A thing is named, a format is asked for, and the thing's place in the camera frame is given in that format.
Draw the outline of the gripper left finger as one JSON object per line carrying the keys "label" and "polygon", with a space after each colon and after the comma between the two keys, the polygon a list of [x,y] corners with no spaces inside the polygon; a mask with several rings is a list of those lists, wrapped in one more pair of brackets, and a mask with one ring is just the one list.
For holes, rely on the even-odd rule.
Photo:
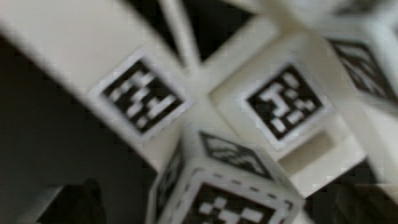
{"label": "gripper left finger", "polygon": [[35,199],[15,224],[106,224],[97,181],[51,186]]}

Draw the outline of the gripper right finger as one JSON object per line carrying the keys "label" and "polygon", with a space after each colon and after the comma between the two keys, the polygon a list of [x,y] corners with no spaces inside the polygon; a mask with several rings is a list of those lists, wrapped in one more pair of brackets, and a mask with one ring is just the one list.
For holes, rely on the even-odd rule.
{"label": "gripper right finger", "polygon": [[314,224],[398,224],[398,185],[342,182],[310,202]]}

